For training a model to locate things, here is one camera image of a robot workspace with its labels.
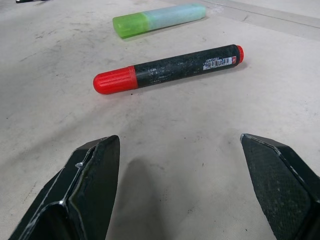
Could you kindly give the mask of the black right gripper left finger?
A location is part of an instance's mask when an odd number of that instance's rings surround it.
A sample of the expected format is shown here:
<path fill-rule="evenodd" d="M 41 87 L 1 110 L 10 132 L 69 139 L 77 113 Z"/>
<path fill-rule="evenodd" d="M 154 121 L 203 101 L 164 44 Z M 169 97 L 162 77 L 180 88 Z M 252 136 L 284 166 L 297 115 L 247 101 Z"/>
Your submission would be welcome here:
<path fill-rule="evenodd" d="M 76 148 L 8 240 L 105 240 L 120 167 L 117 135 Z"/>

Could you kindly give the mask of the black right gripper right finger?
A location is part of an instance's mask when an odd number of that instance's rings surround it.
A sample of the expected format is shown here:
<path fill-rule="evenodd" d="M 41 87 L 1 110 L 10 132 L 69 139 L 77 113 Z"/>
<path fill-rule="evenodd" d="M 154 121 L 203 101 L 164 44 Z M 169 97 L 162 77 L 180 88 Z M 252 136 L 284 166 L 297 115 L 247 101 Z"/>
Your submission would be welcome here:
<path fill-rule="evenodd" d="M 320 176 L 288 145 L 248 133 L 240 142 L 276 240 L 320 240 Z"/>

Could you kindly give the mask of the black marker with red cap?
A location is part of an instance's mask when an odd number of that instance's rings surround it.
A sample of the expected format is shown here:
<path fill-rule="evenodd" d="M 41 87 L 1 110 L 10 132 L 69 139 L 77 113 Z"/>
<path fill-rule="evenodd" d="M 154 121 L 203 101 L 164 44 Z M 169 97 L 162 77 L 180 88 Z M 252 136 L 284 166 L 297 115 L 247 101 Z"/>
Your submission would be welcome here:
<path fill-rule="evenodd" d="M 234 68 L 243 60 L 243 48 L 231 44 L 99 73 L 93 88 L 109 95 Z"/>

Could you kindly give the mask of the green translucent highlighter pen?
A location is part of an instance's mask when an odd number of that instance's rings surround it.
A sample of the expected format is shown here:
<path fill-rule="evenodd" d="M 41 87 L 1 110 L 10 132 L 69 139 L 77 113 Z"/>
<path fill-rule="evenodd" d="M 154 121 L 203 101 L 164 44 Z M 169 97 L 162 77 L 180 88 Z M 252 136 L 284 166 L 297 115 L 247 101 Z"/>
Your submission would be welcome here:
<path fill-rule="evenodd" d="M 198 21 L 206 16 L 206 7 L 199 3 L 175 5 L 148 10 L 112 19 L 113 28 L 125 39 L 150 31 Z"/>

